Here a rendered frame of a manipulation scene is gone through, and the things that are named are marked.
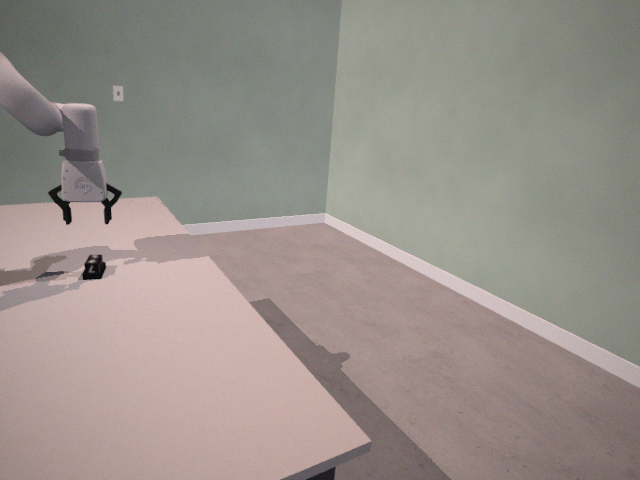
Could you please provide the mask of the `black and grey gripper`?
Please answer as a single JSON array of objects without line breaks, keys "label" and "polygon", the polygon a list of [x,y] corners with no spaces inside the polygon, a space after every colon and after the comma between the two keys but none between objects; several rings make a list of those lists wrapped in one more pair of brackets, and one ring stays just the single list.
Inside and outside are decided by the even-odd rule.
[{"label": "black and grey gripper", "polygon": [[[64,202],[57,195],[61,190]],[[111,201],[107,198],[108,191],[114,194]],[[109,220],[112,220],[110,208],[118,201],[122,192],[107,184],[104,165],[100,159],[96,161],[66,159],[62,163],[61,185],[50,190],[48,194],[63,210],[63,220],[66,221],[66,225],[72,222],[70,202],[101,202],[105,206],[105,224],[108,224]]]}]

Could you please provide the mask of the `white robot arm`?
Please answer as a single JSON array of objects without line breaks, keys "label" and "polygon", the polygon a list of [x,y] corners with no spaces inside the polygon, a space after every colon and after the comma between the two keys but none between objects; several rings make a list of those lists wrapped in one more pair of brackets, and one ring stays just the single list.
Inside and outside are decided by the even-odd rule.
[{"label": "white robot arm", "polygon": [[[0,105],[31,132],[64,132],[59,155],[70,161],[99,160],[97,111],[90,104],[49,102],[0,52]],[[62,123],[63,119],[63,123]]]}]

